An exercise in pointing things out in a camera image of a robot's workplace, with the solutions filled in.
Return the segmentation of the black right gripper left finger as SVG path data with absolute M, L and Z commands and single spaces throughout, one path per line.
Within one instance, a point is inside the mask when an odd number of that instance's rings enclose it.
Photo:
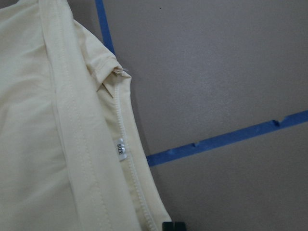
M 162 231 L 174 231 L 174 222 L 163 222 Z

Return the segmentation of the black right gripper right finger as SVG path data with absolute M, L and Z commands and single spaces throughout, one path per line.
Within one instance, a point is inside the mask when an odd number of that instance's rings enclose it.
M 186 231 L 186 224 L 184 222 L 175 222 L 175 231 Z

